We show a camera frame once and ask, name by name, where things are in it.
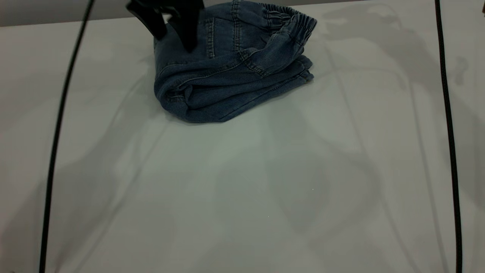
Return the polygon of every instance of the elastic waistband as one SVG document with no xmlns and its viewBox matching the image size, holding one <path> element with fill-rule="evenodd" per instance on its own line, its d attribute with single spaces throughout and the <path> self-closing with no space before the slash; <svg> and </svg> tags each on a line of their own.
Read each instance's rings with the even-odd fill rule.
<svg viewBox="0 0 485 273">
<path fill-rule="evenodd" d="M 288 33 L 300 44 L 305 44 L 317 24 L 317 20 L 290 7 L 259 4 L 263 7 L 271 34 Z"/>
</svg>

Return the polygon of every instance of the denim pants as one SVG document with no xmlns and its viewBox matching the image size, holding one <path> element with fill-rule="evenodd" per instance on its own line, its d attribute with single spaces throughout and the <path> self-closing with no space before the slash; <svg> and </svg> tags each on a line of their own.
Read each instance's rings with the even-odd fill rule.
<svg viewBox="0 0 485 273">
<path fill-rule="evenodd" d="M 289 7 L 234 0 L 201 12 L 191 53 L 167 24 L 155 41 L 155 95 L 182 120 L 229 120 L 313 79 L 302 53 L 316 23 Z"/>
</svg>

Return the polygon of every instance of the white table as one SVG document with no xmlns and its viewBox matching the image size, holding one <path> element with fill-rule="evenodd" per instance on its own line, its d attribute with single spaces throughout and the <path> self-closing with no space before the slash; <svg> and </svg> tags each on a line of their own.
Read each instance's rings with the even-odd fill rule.
<svg viewBox="0 0 485 273">
<path fill-rule="evenodd" d="M 464 272 L 485 271 L 485 18 L 443 0 Z M 152 39 L 92 21 L 54 181 L 49 272 L 454 272 L 432 0 L 297 6 L 313 83 L 223 124 L 153 95 Z M 79 23 L 0 28 L 0 272 L 38 266 L 55 116 Z"/>
</svg>

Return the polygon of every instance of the black cable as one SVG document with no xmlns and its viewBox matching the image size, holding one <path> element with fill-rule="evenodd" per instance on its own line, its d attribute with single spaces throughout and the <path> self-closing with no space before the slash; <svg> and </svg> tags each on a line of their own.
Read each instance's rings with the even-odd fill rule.
<svg viewBox="0 0 485 273">
<path fill-rule="evenodd" d="M 463 247 L 461 239 L 461 213 L 460 196 L 458 192 L 458 168 L 456 167 L 456 150 L 453 134 L 452 108 L 450 104 L 450 93 L 448 91 L 448 79 L 446 76 L 445 63 L 445 42 L 443 38 L 443 24 L 441 22 L 441 5 L 439 0 L 435 0 L 436 25 L 438 28 L 439 41 L 439 62 L 441 64 L 441 83 L 443 85 L 443 97 L 445 101 L 446 125 L 448 127 L 448 145 L 450 147 L 450 164 L 452 171 L 453 188 L 453 210 L 455 222 L 455 243 L 456 243 L 456 273 L 463 270 Z"/>
<path fill-rule="evenodd" d="M 61 134 L 61 125 L 64 115 L 65 101 L 67 98 L 67 91 L 69 89 L 69 83 L 71 81 L 72 71 L 74 70 L 74 64 L 76 63 L 76 57 L 78 56 L 79 47 L 81 47 L 82 37 L 84 30 L 91 14 L 91 10 L 94 5 L 94 0 L 89 0 L 84 16 L 82 18 L 81 28 L 78 33 L 76 45 L 71 55 L 71 61 L 69 62 L 69 68 L 67 69 L 67 75 L 64 80 L 64 86 L 61 95 L 61 102 L 59 103 L 59 111 L 57 113 L 56 130 L 54 133 L 54 140 L 52 142 L 52 150 L 50 152 L 49 172 L 47 175 L 47 188 L 46 188 L 46 203 L 44 207 L 44 223 L 42 225 L 42 242 L 40 247 L 40 262 L 39 273 L 45 273 L 46 271 L 46 259 L 47 259 L 47 242 L 49 237 L 49 220 L 50 220 L 50 204 L 52 201 L 52 181 L 54 180 L 54 169 L 56 165 L 57 146 L 59 144 L 59 135 Z"/>
</svg>

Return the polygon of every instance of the blue denim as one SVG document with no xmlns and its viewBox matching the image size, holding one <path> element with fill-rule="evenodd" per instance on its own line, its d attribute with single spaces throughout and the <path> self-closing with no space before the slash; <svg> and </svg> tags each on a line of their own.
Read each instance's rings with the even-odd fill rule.
<svg viewBox="0 0 485 273">
<path fill-rule="evenodd" d="M 313 79 L 302 53 L 316 23 L 289 7 L 234 0 L 201 12 L 191 53 L 167 24 L 155 41 L 155 95 L 182 120 L 229 120 Z"/>
</svg>

